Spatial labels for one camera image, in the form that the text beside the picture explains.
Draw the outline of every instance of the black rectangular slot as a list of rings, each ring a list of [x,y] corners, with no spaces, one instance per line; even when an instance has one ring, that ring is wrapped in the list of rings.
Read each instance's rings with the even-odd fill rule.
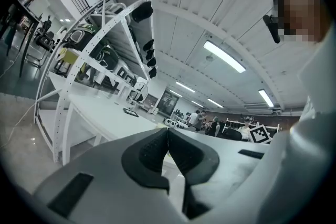
[[[264,155],[261,152],[248,151],[248,150],[241,150],[238,153],[249,156],[249,157],[252,157],[252,158],[256,158],[256,159],[261,159]]]
[[[79,173],[76,175],[50,202],[49,209],[67,218],[92,180],[93,176],[87,174]]]

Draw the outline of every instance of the black bag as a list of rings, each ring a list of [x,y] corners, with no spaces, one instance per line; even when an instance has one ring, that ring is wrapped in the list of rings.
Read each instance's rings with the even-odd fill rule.
[[[148,41],[145,45],[143,45],[143,50],[146,51],[146,50],[151,49],[153,44],[154,44],[154,39]]]
[[[139,23],[142,20],[151,17],[152,13],[153,13],[152,2],[147,1],[145,3],[142,3],[132,12],[132,18],[135,22]]]
[[[153,58],[154,50],[147,51],[146,60],[149,61]]]
[[[150,61],[148,61],[147,66],[148,67],[153,67],[156,65],[156,58],[154,57],[153,59],[151,59]]]
[[[151,79],[156,77],[156,67],[154,67],[151,71],[149,71],[148,74]]]

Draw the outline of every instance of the fan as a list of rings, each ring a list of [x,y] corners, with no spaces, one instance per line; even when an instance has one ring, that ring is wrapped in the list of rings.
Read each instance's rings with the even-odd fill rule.
[[[131,91],[130,98],[141,103],[148,95],[148,87],[144,82],[137,82],[134,88],[137,89],[137,91]]]

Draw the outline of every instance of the ceiling beam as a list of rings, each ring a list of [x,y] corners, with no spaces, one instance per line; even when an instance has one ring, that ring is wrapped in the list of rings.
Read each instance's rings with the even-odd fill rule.
[[[175,15],[179,18],[188,20],[189,22],[202,27],[203,29],[219,37],[225,43],[231,46],[237,53],[241,55],[241,57],[249,64],[249,66],[257,72],[257,74],[262,78],[262,80],[270,88],[274,97],[279,103],[281,109],[282,110],[285,109],[285,105],[280,97],[278,89],[275,86],[272,79],[270,78],[270,76],[268,75],[267,71],[262,67],[262,65],[258,62],[258,60],[252,54],[250,54],[249,51],[239,41],[234,39],[232,36],[230,36],[226,31],[224,31],[220,27],[212,24],[206,19],[203,19],[197,16],[196,14],[188,12],[185,9],[178,8],[172,5],[168,5],[162,2],[155,2],[153,6],[154,6],[154,9]]]
[[[226,89],[224,86],[219,85],[217,82],[215,82],[211,78],[203,75],[202,73],[200,73],[196,69],[194,69],[194,68],[192,68],[192,67],[190,67],[190,66],[188,66],[188,65],[186,65],[184,63],[182,63],[181,61],[179,61],[179,60],[177,60],[177,59],[175,59],[175,58],[173,58],[173,57],[171,57],[171,56],[169,56],[167,54],[164,54],[161,51],[158,51],[157,54],[156,54],[156,56],[159,59],[162,59],[163,61],[169,63],[172,66],[176,66],[176,67],[182,68],[185,71],[190,72],[190,73],[192,73],[195,76],[201,76],[202,80],[204,81],[204,83],[206,83],[207,85],[209,85],[209,87],[211,87],[211,86],[216,87],[216,88],[220,89],[221,91],[225,92],[228,97],[230,97],[233,101],[237,102],[238,104],[242,104],[242,105],[245,104],[243,102],[243,100],[240,99],[237,95],[235,95],[234,93],[232,93],[231,91],[229,91],[228,89]]]

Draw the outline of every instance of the black desk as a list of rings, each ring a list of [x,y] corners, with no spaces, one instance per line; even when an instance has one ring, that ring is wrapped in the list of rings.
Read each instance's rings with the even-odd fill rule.
[[[38,24],[40,23],[39,19],[30,11],[28,10],[19,0],[13,0],[13,4],[16,7],[16,11],[15,13],[11,16],[11,18],[8,20],[8,22],[3,26],[3,28],[0,31],[0,38],[3,36],[3,34],[5,33],[6,29],[9,27],[10,23],[14,20],[15,23],[17,23],[17,20],[19,18],[22,18],[23,16],[26,16],[29,20],[30,20],[30,25],[28,27],[28,31],[25,34],[25,37],[23,38],[20,48],[19,48],[19,53],[21,51],[21,48],[23,46],[23,43],[25,42],[27,36],[28,37],[28,41],[25,47],[25,50],[23,52],[23,56],[21,59],[21,66],[20,66],[20,77],[22,75],[22,70],[23,70],[23,65],[26,59],[26,55],[27,55],[27,51],[29,48],[29,44],[33,38],[34,32],[38,26]],[[7,44],[8,48],[7,48],[7,56],[9,53],[10,48],[12,47],[12,42],[10,44]]]

